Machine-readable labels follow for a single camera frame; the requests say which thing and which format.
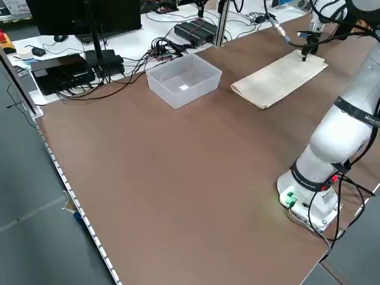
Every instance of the black strap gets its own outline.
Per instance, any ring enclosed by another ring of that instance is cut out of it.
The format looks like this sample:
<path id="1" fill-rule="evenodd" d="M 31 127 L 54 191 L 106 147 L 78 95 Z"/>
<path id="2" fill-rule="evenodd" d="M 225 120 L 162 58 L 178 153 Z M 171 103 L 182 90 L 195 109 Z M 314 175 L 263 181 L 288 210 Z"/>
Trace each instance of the black strap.
<path id="1" fill-rule="evenodd" d="M 338 97 L 338 99 L 334 102 L 334 105 L 341 109 L 343 112 L 349 114 L 351 117 L 366 123 L 374 128 L 380 128 L 380 117 L 371 115 L 349 102 L 345 101 L 342 97 Z"/>
<path id="2" fill-rule="evenodd" d="M 343 174 L 347 174 L 351 170 L 351 162 L 350 160 L 347 160 L 345 163 L 332 163 L 332 166 L 334 166 L 337 170 L 339 170 Z"/>
<path id="3" fill-rule="evenodd" d="M 330 180 L 322 183 L 317 183 L 310 181 L 309 179 L 305 178 L 297 168 L 297 161 L 295 161 L 290 167 L 290 172 L 292 173 L 295 181 L 298 182 L 299 185 L 302 185 L 305 187 L 307 190 L 310 190 L 312 192 L 323 192 L 326 190 L 329 190 L 332 184 L 336 182 L 337 178 L 332 177 Z"/>

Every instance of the plastic container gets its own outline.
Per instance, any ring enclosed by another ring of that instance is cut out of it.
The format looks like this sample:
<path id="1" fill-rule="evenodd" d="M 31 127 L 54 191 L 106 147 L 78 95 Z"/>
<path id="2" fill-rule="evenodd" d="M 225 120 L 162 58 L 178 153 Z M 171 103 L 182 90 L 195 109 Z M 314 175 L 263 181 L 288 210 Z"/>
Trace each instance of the plastic container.
<path id="1" fill-rule="evenodd" d="M 150 90 L 173 109 L 215 90 L 221 70 L 192 54 L 147 71 Z"/>

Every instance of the beige towel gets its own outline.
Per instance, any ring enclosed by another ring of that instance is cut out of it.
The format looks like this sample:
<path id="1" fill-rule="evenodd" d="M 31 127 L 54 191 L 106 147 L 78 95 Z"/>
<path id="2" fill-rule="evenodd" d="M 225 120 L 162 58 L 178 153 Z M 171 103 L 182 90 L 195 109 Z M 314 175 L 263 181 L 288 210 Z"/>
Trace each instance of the beige towel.
<path id="1" fill-rule="evenodd" d="M 302 61 L 299 50 L 235 82 L 231 88 L 260 109 L 266 109 L 304 85 L 328 65 L 323 58 L 308 55 Z"/>

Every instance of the red object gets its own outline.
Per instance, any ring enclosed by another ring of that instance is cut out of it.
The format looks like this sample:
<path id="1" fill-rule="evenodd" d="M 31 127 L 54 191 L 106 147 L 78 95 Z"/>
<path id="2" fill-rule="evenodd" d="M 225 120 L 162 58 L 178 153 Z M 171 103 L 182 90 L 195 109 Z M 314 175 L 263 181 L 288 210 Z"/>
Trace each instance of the red object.
<path id="1" fill-rule="evenodd" d="M 0 42 L 2 42 L 2 43 L 7 42 L 7 38 L 5 37 L 5 35 L 1 29 L 0 29 Z"/>

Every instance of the table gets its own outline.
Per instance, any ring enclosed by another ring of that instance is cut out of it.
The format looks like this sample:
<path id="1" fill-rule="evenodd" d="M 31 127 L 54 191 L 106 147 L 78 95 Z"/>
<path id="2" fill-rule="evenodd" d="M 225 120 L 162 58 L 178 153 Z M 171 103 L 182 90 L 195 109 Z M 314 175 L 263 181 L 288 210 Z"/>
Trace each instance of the table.
<path id="1" fill-rule="evenodd" d="M 246 1 L 245 7 L 242 11 L 243 14 L 258 11 L 258 12 L 264 12 L 264 9 L 262 7 L 262 1 L 261 0 L 253 0 L 253 1 Z M 233 5 L 230 7 L 231 13 L 229 14 L 230 20 L 235 20 L 227 23 L 227 30 L 229 33 L 226 33 L 226 36 L 229 40 L 230 37 L 235 38 L 242 32 L 251 31 L 253 27 L 247 27 L 244 23 L 249 23 L 246 19 L 244 19 L 241 15 L 233 14 L 235 11 L 233 8 Z M 109 43 L 107 45 L 108 49 L 114 49 L 116 54 L 121 55 L 121 57 L 126 58 L 132 58 L 132 59 L 140 59 L 143 54 L 146 53 L 146 51 L 150 48 L 151 41 L 155 39 L 156 37 L 163 37 L 167 32 L 173 28 L 173 26 L 177 23 L 173 23 L 172 21 L 183 21 L 189 19 L 193 19 L 197 16 L 198 10 L 193 5 L 185 5 L 180 6 L 178 12 L 170 13 L 169 14 L 153 14 L 149 13 L 149 15 L 143 14 L 141 15 L 141 24 L 142 29 L 137 31 L 132 31 L 130 33 L 121 34 L 115 37 L 111 37 L 109 39 Z M 279 22 L 283 23 L 285 21 L 289 21 L 291 19 L 300 17 L 304 15 L 305 13 L 302 11 L 299 11 L 298 9 L 288 7 L 287 9 L 282 10 L 273 10 L 271 11 L 273 14 L 277 16 L 277 19 Z M 218 13 L 215 10 L 208 10 L 204 14 L 205 19 L 209 22 L 215 22 L 217 25 L 218 23 Z M 156 21 L 167 21 L 168 23 L 158 23 Z M 269 27 L 269 23 L 264 23 L 260 28 L 265 29 Z M 174 32 L 171 32 L 168 35 L 168 39 L 175 41 L 176 43 L 184 44 L 187 43 L 182 38 L 178 37 L 174 34 Z M 52 45 L 54 43 L 52 36 L 39 36 L 39 37 L 32 37 L 29 39 L 24 40 L 18 40 L 13 42 L 16 49 L 22 48 L 27 45 L 37 46 L 42 48 L 43 44 L 46 45 Z M 209 48 L 212 46 L 211 44 L 206 44 L 203 47 L 199 47 L 197 49 L 189 49 L 189 53 L 199 52 L 201 50 L 204 50 L 206 48 Z M 82 45 L 79 40 L 75 36 L 69 36 L 69 38 L 62 42 L 62 43 L 56 43 L 54 46 L 45 46 L 45 48 L 48 50 L 46 52 L 45 56 L 42 56 L 40 59 L 49 59 L 49 58 L 55 58 L 59 56 L 64 56 L 69 53 L 78 53 L 84 50 L 92 50 L 94 49 L 93 45 Z M 13 55 L 8 55 L 9 60 L 13 65 L 19 65 L 21 67 L 27 68 L 28 66 L 24 64 L 21 60 L 15 59 Z M 155 65 L 157 65 L 157 61 L 150 62 L 146 68 L 152 68 Z M 131 72 L 134 69 L 134 66 L 136 65 L 136 62 L 130 61 L 125 59 L 124 61 L 125 65 L 125 73 Z M 113 80 L 117 80 L 122 78 L 121 75 L 116 75 L 112 77 Z M 39 90 L 30 93 L 32 99 L 34 100 L 35 104 L 38 105 L 45 105 L 50 102 L 54 102 L 56 100 L 59 100 L 59 97 L 56 94 L 50 95 L 50 96 L 43 96 Z"/>
<path id="2" fill-rule="evenodd" d="M 308 22 L 303 17 L 284 28 L 295 34 Z M 104 100 L 45 106 L 40 131 L 112 261 L 114 279 L 130 285 L 301 283 L 325 244 L 289 221 L 276 180 L 372 46 L 367 38 L 322 46 L 330 66 L 268 110 L 230 85 L 292 50 L 272 29 L 199 53 L 223 71 L 220 86 L 179 110 L 153 94 L 145 76 Z M 107 84 L 93 95 L 117 88 Z M 373 189 L 379 153 L 376 144 L 350 177 Z M 348 223 L 359 200 L 343 193 Z"/>

